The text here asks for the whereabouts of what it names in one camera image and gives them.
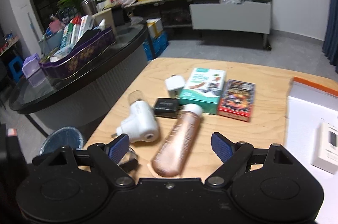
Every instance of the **metal screw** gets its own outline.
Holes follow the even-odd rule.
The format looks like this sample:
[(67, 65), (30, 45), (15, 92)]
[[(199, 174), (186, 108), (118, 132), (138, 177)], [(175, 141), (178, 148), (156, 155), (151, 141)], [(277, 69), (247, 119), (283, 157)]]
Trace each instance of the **metal screw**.
[(174, 183), (168, 182), (168, 183), (166, 184), (166, 188), (167, 188), (167, 189), (172, 189), (172, 188), (174, 188), (174, 187), (175, 187), (175, 184), (174, 184)]
[(212, 186), (219, 186), (224, 183), (224, 179), (219, 176), (213, 176), (208, 179), (208, 183), (211, 184)]
[(128, 186), (131, 183), (133, 183), (133, 180), (127, 176), (122, 176), (116, 179), (116, 184), (118, 184), (119, 186)]

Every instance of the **table leg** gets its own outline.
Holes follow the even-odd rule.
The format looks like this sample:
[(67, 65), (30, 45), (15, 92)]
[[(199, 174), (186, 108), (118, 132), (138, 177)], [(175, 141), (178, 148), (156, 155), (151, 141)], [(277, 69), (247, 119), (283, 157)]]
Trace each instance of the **table leg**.
[(271, 51), (272, 48), (271, 48), (271, 45), (270, 45), (270, 42), (269, 42), (268, 37), (269, 37), (268, 34), (263, 33), (263, 48), (264, 48), (265, 50)]
[(156, 57), (155, 49), (154, 49), (154, 46), (153, 46), (153, 42), (150, 38), (150, 34), (148, 34), (147, 40), (148, 40), (151, 55), (153, 56), (153, 59), (156, 59), (157, 57)]
[(12, 51), (15, 54), (15, 56), (20, 57), (22, 59), (22, 61), (24, 61), (24, 59), (22, 58), (22, 56), (19, 54), (19, 52), (18, 52), (18, 50), (16, 48), (16, 45), (17, 45), (17, 43), (14, 44)]
[(48, 137), (48, 134), (39, 126), (39, 124), (29, 114), (25, 114), (25, 116), (44, 137)]

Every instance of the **white usb charger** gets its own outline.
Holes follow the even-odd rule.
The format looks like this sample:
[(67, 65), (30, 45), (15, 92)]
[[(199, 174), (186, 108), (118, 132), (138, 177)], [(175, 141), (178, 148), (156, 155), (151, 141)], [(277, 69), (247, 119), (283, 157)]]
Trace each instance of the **white usb charger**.
[(177, 98), (184, 88), (185, 81), (181, 75), (173, 75), (165, 80), (165, 84), (169, 97)]

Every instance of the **wooden tabletop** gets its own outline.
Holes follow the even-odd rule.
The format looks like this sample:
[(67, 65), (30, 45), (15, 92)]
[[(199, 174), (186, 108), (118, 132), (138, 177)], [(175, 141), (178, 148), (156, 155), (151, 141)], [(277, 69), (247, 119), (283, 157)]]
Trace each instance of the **wooden tabletop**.
[[(186, 80), (193, 68), (220, 69), (227, 72), (226, 80), (235, 79), (256, 84), (255, 101), (251, 122), (247, 123), (218, 115), (203, 114), (203, 121), (192, 152), (189, 155), (183, 178), (201, 177), (205, 180), (218, 167), (221, 160), (211, 149), (211, 134), (220, 132), (232, 142), (246, 141), (255, 148), (268, 148), (271, 143), (284, 143), (287, 125), (286, 105), (290, 80), (301, 77), (338, 90), (338, 83), (320, 76), (277, 69), (259, 65), (213, 61), (204, 59), (158, 58), (153, 60), (129, 86), (99, 127), (87, 142), (85, 148), (94, 143), (109, 143), (120, 122), (129, 116), (128, 95), (141, 90), (153, 106), (159, 97), (168, 97), (164, 80), (173, 74), (182, 75)], [(175, 123), (174, 119), (157, 118), (161, 128), (161, 139), (153, 142), (131, 144), (139, 156), (140, 167), (135, 174), (139, 177), (152, 177), (147, 163), (155, 155), (162, 141)]]

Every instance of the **tan cosmetic tube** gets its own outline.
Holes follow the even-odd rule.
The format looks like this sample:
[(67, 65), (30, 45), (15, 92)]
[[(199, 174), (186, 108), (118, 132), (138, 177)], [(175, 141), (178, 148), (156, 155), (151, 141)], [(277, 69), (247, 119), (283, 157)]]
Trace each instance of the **tan cosmetic tube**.
[(187, 104), (166, 140), (150, 161), (149, 169), (161, 177), (180, 175), (197, 135), (203, 109)]

